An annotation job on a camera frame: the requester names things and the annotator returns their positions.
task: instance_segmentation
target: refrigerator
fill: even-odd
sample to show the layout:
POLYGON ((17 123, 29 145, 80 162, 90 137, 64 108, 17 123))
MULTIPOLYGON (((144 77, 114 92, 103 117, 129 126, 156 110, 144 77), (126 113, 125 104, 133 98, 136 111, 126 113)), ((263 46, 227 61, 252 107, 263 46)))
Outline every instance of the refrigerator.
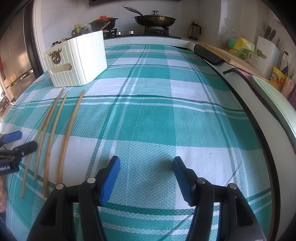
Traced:
POLYGON ((30 11, 28 5, 24 7, 0 40, 0 57, 6 77, 3 84, 15 100, 40 76, 32 48, 30 11))

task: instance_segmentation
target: white storage basket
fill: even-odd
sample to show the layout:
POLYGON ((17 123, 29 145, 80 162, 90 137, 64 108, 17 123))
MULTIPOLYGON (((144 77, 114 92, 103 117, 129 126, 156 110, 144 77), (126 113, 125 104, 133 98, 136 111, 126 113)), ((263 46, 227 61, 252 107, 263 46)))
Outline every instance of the white storage basket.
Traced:
POLYGON ((54 87, 86 85, 107 68, 103 31, 60 43, 43 58, 54 87))

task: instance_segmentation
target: yellow can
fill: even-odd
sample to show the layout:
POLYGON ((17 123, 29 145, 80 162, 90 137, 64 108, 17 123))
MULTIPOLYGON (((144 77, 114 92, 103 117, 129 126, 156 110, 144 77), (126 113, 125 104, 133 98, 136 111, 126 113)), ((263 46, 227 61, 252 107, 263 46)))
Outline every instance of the yellow can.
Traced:
POLYGON ((270 77, 270 83, 277 89, 281 90, 284 83, 285 83, 286 77, 283 75, 282 72, 280 72, 276 67, 273 67, 271 77, 270 77))

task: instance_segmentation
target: pink container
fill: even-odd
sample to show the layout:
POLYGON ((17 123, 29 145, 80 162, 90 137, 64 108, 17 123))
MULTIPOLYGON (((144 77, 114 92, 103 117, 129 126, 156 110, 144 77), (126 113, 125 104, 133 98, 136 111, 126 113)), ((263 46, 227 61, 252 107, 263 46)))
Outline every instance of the pink container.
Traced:
POLYGON ((284 83, 284 86, 283 86, 283 88, 281 90, 282 95, 285 96, 286 99, 288 99, 291 92, 292 92, 292 90, 293 90, 293 88, 294 88, 294 83, 292 82, 292 80, 290 80, 289 77, 287 77, 286 81, 284 83))
POLYGON ((294 109, 296 110, 296 85, 294 86, 288 101, 290 102, 290 104, 294 107, 294 109))

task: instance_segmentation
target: bamboo stick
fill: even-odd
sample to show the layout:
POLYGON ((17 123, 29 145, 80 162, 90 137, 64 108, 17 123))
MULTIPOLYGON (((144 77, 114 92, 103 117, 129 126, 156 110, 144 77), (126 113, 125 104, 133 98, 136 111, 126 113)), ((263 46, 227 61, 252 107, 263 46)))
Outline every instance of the bamboo stick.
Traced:
MULTIPOLYGON (((35 141, 35 142, 37 142, 38 137, 39 137, 39 135, 40 135, 40 133, 41 133, 42 127, 43 127, 44 123, 46 122, 46 120, 47 120, 47 118, 48 118, 48 115, 49 115, 49 113, 51 112, 52 107, 53 107, 53 105, 54 105, 55 102, 56 102, 56 100, 52 103, 52 105, 50 106, 48 112, 47 112, 46 115, 44 116, 44 119, 43 119, 43 121, 41 122, 41 125, 39 126, 39 129, 38 129, 38 131, 37 131, 37 133, 36 133, 36 135, 35 135, 35 137, 34 137, 34 141, 35 141)), ((24 177, 23 177, 23 179, 22 179, 22 189, 21 189, 21 192, 20 192, 20 197, 21 197, 22 199, 24 199, 24 197, 25 197, 26 179, 27 179, 27 174, 28 174, 28 170, 29 170, 29 165, 30 165, 31 157, 32 157, 32 154, 29 154, 29 155, 27 156, 27 163, 26 163, 26 167, 25 167, 25 171, 24 171, 24 177)))
POLYGON ((106 28, 106 27, 109 25, 109 23, 111 23, 111 22, 109 21, 109 22, 106 23, 103 27, 101 27, 100 31, 101 31, 101 30, 104 30, 104 28, 106 28))
POLYGON ((57 184, 62 182, 63 167, 64 167, 64 161, 65 161, 65 156, 66 156, 67 145, 68 145, 68 142, 69 142, 71 130, 72 130, 73 123, 74 123, 74 120, 75 120, 75 116, 77 114, 77 111, 78 111, 80 102, 82 100, 82 97, 84 95, 84 92, 85 92, 85 90, 82 91, 82 93, 81 93, 81 95, 80 95, 80 97, 79 97, 79 99, 78 99, 78 101, 76 103, 76 106, 75 106, 75 108, 73 110, 73 113, 71 115, 71 119, 69 121, 69 125, 68 125, 68 128, 67 128, 66 134, 65 134, 65 139, 64 139, 62 150, 61 150, 61 155, 59 157, 59 165, 58 165, 58 170, 57 170, 57 184))
POLYGON ((47 127, 48 127, 48 124, 50 122, 50 119, 52 118, 52 114, 54 113, 55 107, 57 106, 57 104, 58 104, 58 102, 59 102, 59 100, 61 98, 61 95, 63 94, 64 90, 65 89, 63 88, 61 90, 60 94, 58 95, 58 97, 56 98, 56 102, 54 103, 54 105, 52 107, 52 110, 49 113, 49 116, 48 116, 48 118, 46 120, 44 129, 43 129, 43 132, 42 132, 42 135, 41 135, 41 139, 40 139, 40 142, 39 142, 39 145, 38 145, 36 160, 35 160, 34 181, 37 181, 37 173, 38 173, 39 159, 40 159, 40 154, 41 154, 41 150, 42 150, 42 146, 43 146, 43 141, 44 141, 44 138, 45 138, 45 135, 46 135, 47 127))
POLYGON ((69 94, 69 91, 67 91, 67 93, 64 95, 64 99, 59 107, 59 110, 57 112, 56 118, 54 119, 54 124, 52 126, 52 131, 50 133, 50 137, 48 140, 48 144, 47 144, 47 151, 46 151, 46 158, 45 158, 45 164, 44 164, 44 173, 43 173, 43 196, 47 197, 48 196, 48 170, 49 170, 49 159, 50 159, 50 152, 52 149, 52 142, 54 139, 54 133, 55 130, 57 128, 57 123, 59 121, 59 116, 61 115, 64 103, 66 101, 66 98, 69 94))

